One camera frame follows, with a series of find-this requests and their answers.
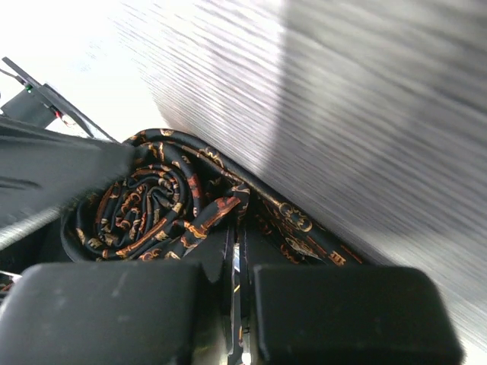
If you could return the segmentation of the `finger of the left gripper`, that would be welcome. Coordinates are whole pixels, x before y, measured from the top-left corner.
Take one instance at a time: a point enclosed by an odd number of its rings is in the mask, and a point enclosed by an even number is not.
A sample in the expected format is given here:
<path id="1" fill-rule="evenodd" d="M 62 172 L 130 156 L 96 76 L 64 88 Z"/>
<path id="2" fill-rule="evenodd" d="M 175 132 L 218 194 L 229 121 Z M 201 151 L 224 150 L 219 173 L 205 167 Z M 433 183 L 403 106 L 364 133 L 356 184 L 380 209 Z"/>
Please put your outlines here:
<path id="1" fill-rule="evenodd" d="M 134 147 L 1 118 L 1 227 L 102 189 L 128 172 Z"/>

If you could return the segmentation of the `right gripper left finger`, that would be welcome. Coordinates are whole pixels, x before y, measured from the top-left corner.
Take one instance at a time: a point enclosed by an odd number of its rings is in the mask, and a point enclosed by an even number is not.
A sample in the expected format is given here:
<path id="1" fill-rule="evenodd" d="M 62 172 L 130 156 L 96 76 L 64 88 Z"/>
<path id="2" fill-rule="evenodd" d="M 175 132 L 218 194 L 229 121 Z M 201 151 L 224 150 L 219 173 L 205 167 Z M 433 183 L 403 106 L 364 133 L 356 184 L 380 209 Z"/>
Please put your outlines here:
<path id="1" fill-rule="evenodd" d="M 234 228 L 216 228 L 183 262 L 190 269 L 182 305 L 184 356 L 228 357 L 234 345 Z"/>

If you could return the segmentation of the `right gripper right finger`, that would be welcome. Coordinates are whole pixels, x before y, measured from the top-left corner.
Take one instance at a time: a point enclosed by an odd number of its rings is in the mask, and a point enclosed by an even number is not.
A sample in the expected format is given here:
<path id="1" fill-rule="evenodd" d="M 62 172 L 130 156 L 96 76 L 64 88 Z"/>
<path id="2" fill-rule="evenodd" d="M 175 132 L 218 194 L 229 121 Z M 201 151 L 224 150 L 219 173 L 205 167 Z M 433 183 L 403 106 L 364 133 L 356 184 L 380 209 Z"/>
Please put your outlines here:
<path id="1" fill-rule="evenodd" d="M 287 265 L 289 261 L 275 247 L 271 236 L 265 236 L 256 226 L 239 230 L 240 265 L 240 325 L 243 355 L 251 355 L 251 312 L 253 301 L 253 268 L 256 265 Z"/>

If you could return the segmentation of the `black key-pattern tie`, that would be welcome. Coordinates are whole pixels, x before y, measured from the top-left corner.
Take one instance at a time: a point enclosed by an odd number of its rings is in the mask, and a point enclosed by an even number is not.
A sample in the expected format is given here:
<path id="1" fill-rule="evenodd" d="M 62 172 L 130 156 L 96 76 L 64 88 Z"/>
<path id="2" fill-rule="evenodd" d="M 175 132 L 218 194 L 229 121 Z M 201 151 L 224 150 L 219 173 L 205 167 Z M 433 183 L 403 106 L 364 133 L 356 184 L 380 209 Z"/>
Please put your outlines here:
<path id="1" fill-rule="evenodd" d="M 237 240 L 255 223 L 293 263 L 360 265 L 363 259 L 292 202 L 203 140 L 146 129 L 128 144 L 129 174 L 65 212 L 61 242 L 75 261 L 181 259 L 218 227 Z"/>

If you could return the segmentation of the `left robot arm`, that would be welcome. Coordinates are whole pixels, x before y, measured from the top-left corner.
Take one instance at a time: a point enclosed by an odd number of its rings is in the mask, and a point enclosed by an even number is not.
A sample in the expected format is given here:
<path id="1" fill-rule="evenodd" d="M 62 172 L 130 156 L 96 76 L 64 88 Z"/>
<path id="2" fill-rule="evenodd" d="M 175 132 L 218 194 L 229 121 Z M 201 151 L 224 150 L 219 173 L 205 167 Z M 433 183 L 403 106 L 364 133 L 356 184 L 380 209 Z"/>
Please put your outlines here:
<path id="1" fill-rule="evenodd" d="M 128 174 L 134 147 L 109 136 L 9 58 L 23 90 L 1 108 L 1 226 L 22 223 Z"/>

